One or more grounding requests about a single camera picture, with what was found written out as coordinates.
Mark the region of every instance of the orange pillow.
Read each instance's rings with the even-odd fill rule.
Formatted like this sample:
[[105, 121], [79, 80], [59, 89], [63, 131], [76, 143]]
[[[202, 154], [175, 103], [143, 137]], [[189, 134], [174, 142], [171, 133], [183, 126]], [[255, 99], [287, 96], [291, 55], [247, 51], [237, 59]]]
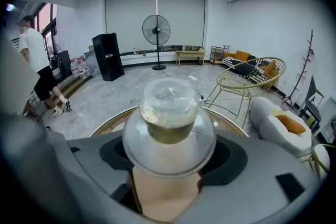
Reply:
[[262, 66], [261, 69], [264, 70], [264, 74], [266, 76], [270, 76], [273, 73], [274, 70], [276, 70], [276, 63], [273, 60], [272, 62], [270, 62], [267, 66]]
[[237, 60], [240, 61], [247, 61], [248, 57], [250, 57], [250, 54], [248, 54], [247, 52], [243, 52], [243, 51], [236, 51], [236, 54], [234, 56], [234, 58], [236, 58]]
[[286, 127], [288, 132], [291, 132], [293, 134], [302, 134], [306, 131], [306, 129], [295, 120], [292, 120], [287, 115], [277, 115], [275, 116], [281, 123]]

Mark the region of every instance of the window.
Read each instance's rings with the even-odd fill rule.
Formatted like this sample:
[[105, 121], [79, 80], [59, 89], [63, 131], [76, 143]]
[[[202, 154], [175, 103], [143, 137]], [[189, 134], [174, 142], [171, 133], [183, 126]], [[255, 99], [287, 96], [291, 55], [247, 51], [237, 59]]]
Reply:
[[34, 18], [34, 29], [37, 30], [37, 16]]
[[45, 40], [45, 46], [48, 50], [49, 58], [51, 59], [54, 56], [54, 48], [52, 46], [53, 41], [51, 39], [50, 31], [44, 36], [44, 40]]
[[55, 19], [56, 18], [57, 5], [55, 5], [55, 4], [52, 5], [52, 11], [53, 11], [53, 19]]
[[47, 3], [38, 13], [38, 25], [40, 33], [50, 23], [50, 3]]

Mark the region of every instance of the orange cushion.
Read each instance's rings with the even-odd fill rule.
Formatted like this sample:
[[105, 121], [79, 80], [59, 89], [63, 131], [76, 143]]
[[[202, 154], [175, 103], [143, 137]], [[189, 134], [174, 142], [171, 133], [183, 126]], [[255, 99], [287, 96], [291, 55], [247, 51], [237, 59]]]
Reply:
[[261, 69], [264, 70], [264, 74], [266, 76], [270, 76], [271, 78], [274, 78], [275, 76], [272, 76], [271, 74], [276, 70], [276, 63], [273, 60], [267, 66], [262, 66]]
[[247, 61], [248, 57], [250, 57], [250, 54], [248, 54], [247, 52], [240, 51], [240, 50], [236, 51], [236, 54], [234, 56], [234, 58], [240, 61]]
[[[276, 77], [277, 75], [279, 75], [279, 71], [278, 70], [273, 70], [272, 72], [265, 74], [267, 76], [267, 79], [272, 79], [274, 77]], [[263, 90], [267, 91], [269, 88], [271, 88], [275, 83], [277, 82], [277, 80], [267, 83], [264, 85]]]
[[306, 131], [306, 129], [295, 120], [292, 120], [287, 115], [277, 115], [276, 118], [281, 121], [281, 123], [286, 127], [288, 132], [291, 132], [293, 134], [302, 134]]

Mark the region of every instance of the white t-shirt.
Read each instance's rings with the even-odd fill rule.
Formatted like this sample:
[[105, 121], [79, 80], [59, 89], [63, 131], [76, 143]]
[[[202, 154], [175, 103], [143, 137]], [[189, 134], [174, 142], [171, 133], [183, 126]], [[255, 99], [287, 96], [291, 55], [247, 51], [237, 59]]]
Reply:
[[20, 35], [19, 51], [28, 48], [29, 63], [35, 72], [49, 65], [47, 52], [44, 49], [43, 36], [33, 28]]

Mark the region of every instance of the black cabinet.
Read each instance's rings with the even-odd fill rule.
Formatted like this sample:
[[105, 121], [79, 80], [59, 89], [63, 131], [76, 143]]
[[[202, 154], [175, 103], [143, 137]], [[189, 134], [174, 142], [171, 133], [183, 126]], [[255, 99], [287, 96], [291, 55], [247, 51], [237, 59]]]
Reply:
[[57, 61], [58, 61], [58, 67], [63, 75], [63, 79], [72, 75], [70, 67], [71, 61], [67, 50], [60, 51], [57, 53]]
[[103, 80], [113, 81], [124, 75], [119, 55], [117, 35], [115, 33], [102, 34], [94, 37], [92, 41]]

